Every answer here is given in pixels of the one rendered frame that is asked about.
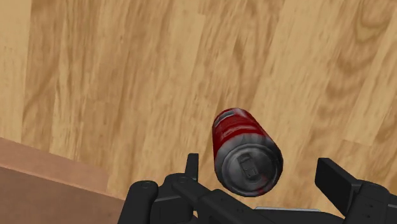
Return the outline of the brown wooden table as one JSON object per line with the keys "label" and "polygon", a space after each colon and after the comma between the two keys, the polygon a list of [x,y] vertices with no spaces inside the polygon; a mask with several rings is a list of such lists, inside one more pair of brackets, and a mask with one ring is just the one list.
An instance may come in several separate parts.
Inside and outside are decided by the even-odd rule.
{"label": "brown wooden table", "polygon": [[0,224],[116,224],[123,200],[98,167],[0,137]]}

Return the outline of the red and silver drink can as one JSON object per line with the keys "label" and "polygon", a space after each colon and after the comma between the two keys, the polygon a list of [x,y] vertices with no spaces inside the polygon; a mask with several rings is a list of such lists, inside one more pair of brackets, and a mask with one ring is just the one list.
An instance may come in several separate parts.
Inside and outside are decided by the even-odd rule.
{"label": "red and silver drink can", "polygon": [[263,195],[271,191],[281,177],[280,149],[244,109],[229,108],[214,119],[212,147],[219,182],[237,195]]}

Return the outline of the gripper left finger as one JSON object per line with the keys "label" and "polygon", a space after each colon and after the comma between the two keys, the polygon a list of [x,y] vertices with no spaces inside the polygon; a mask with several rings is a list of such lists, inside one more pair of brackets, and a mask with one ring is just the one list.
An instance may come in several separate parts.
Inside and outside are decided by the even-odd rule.
{"label": "gripper left finger", "polygon": [[117,224],[275,224],[222,190],[197,181],[199,155],[191,153],[184,173],[161,186],[137,181],[129,188]]}

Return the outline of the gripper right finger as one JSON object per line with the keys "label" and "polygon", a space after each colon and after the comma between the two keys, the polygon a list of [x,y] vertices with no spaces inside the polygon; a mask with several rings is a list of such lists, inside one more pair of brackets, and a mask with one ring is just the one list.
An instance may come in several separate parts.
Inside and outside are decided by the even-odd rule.
{"label": "gripper right finger", "polygon": [[397,196],[356,179],[330,158],[317,161],[315,184],[344,215],[342,224],[397,224]]}

